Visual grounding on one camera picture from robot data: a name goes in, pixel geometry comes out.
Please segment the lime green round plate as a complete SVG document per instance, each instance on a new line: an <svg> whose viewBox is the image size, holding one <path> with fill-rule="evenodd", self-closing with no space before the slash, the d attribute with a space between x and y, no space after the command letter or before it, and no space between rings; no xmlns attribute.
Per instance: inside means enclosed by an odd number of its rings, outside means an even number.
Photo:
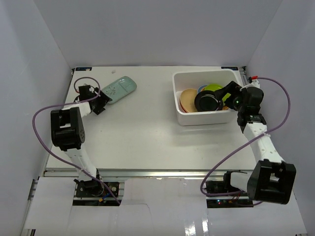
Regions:
<svg viewBox="0 0 315 236"><path fill-rule="evenodd" d="M222 89L222 88L223 88L223 86L218 85L218 84L209 84L209 85L207 85L206 87L204 87L201 91L204 91L204 90L217 91L217 90ZM230 93L227 93L227 94L223 97L222 101L225 103L226 99L228 99L230 96L231 96L231 94L230 94Z"/></svg>

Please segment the pale green rectangular dish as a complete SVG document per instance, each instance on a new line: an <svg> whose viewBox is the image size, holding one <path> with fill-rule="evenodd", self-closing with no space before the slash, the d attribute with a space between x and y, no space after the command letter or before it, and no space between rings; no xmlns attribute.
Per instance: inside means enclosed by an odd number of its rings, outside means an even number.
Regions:
<svg viewBox="0 0 315 236"><path fill-rule="evenodd" d="M107 104L112 105L122 98L126 97L136 89L136 82L128 76L123 76L105 86L101 91L109 98L111 98L111 101L109 101Z"/></svg>

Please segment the black round plate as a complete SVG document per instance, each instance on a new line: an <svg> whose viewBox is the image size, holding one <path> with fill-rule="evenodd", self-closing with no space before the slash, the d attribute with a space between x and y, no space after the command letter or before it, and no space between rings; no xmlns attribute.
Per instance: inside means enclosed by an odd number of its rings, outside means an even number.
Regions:
<svg viewBox="0 0 315 236"><path fill-rule="evenodd" d="M213 91L204 90L197 94L194 105L198 112L221 111L223 101L217 101Z"/></svg>

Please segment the blue round plate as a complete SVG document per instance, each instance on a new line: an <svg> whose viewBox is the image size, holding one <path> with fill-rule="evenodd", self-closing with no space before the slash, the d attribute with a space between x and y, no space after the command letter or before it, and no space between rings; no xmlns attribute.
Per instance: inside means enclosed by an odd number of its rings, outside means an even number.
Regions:
<svg viewBox="0 0 315 236"><path fill-rule="evenodd" d="M198 88L197 93L200 93L201 91L203 91L205 88L207 87L207 85L202 85Z"/></svg>

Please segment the tan round plate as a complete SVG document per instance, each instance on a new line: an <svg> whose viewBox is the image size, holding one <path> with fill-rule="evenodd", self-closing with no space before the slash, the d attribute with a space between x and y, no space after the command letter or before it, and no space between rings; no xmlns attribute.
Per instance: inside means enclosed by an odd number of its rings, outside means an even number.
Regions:
<svg viewBox="0 0 315 236"><path fill-rule="evenodd" d="M197 109L194 105L194 100L196 96L197 96L197 90L193 88L186 89L182 91L181 93L180 100L188 113L197 112Z"/></svg>

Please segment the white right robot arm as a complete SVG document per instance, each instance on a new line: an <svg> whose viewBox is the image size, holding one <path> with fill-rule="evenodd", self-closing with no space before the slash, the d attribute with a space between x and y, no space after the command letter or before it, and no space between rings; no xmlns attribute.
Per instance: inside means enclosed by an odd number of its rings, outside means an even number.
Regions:
<svg viewBox="0 0 315 236"><path fill-rule="evenodd" d="M227 93L230 96L225 104L237 111L237 123L248 139L256 166L250 174L227 171L223 176L223 192L234 196L241 190L254 201L287 204L293 189L296 168L284 161L272 143L266 120L260 113L263 91L258 85L242 88L232 81L215 91L215 98L222 99Z"/></svg>

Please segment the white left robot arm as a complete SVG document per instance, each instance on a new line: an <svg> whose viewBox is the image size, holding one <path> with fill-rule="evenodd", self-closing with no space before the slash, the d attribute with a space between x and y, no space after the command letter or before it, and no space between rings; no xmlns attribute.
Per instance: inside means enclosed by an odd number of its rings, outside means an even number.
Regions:
<svg viewBox="0 0 315 236"><path fill-rule="evenodd" d="M78 178L74 181L79 189L93 196L103 193L104 184L84 147L86 135L82 118L91 113L99 115L111 100L99 88L92 89L90 85L84 85L79 87L78 103L50 113L53 145L59 147L70 158L71 164L75 165Z"/></svg>

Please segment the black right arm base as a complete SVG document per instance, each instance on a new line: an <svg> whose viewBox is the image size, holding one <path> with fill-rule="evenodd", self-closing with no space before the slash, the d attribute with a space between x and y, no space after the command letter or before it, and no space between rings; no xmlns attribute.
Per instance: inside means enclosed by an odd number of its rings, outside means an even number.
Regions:
<svg viewBox="0 0 315 236"><path fill-rule="evenodd" d="M246 193L230 194L231 192L238 192L240 190L235 187L228 187L224 183L224 179L207 180L203 184L203 190L207 194L229 193L227 196L206 197L208 209L253 207L253 201L248 198Z"/></svg>

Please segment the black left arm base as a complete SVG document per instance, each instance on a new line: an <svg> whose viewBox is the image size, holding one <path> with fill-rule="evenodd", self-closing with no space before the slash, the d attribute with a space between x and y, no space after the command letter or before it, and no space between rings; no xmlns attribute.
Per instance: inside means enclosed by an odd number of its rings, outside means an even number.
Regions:
<svg viewBox="0 0 315 236"><path fill-rule="evenodd" d="M104 182L113 193L111 194L106 187L95 180L79 181L76 183L72 205L85 207L117 207L120 205L119 182Z"/></svg>

